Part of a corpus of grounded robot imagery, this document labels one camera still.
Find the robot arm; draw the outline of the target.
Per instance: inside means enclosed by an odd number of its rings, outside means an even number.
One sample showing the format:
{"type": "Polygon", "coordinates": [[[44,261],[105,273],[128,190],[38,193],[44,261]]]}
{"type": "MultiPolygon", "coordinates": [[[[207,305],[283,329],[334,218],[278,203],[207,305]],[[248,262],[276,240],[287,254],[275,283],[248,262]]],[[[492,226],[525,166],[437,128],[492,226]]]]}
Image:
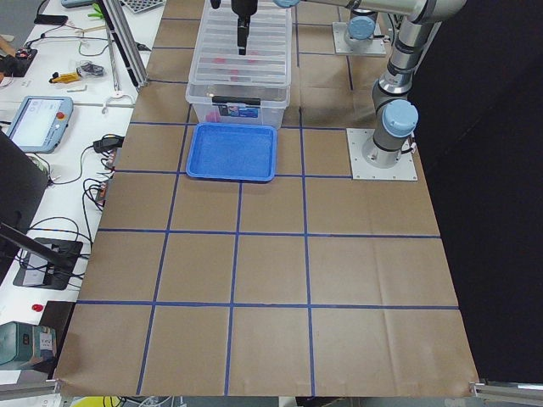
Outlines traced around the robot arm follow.
{"type": "Polygon", "coordinates": [[[419,113],[408,95],[441,23],[463,1],[292,1],[290,125],[307,136],[372,128],[362,153],[391,168],[408,153],[419,113]]]}
{"type": "MultiPolygon", "coordinates": [[[[238,53],[245,55],[247,52],[247,43],[249,39],[251,17],[257,12],[257,0],[233,0],[231,1],[231,10],[237,15],[237,46],[238,53]]],[[[349,38],[355,40],[366,40],[370,38],[376,27],[376,20],[373,18],[375,12],[362,10],[355,5],[348,6],[353,17],[347,25],[347,34],[349,38]]]]}

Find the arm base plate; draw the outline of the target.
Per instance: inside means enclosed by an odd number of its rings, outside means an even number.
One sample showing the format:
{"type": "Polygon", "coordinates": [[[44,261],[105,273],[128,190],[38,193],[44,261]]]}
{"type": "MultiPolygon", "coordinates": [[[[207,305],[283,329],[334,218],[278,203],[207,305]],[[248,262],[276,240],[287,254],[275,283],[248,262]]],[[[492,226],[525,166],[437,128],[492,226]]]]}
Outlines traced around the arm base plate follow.
{"type": "Polygon", "coordinates": [[[333,22],[334,51],[337,55],[362,56],[384,58],[386,50],[378,23],[370,24],[374,29],[371,36],[365,39],[356,39],[349,33],[347,22],[333,22]]]}
{"type": "Polygon", "coordinates": [[[373,140],[373,129],[347,128],[351,176],[357,181],[417,181],[411,145],[408,140],[400,150],[384,151],[373,140]]]}

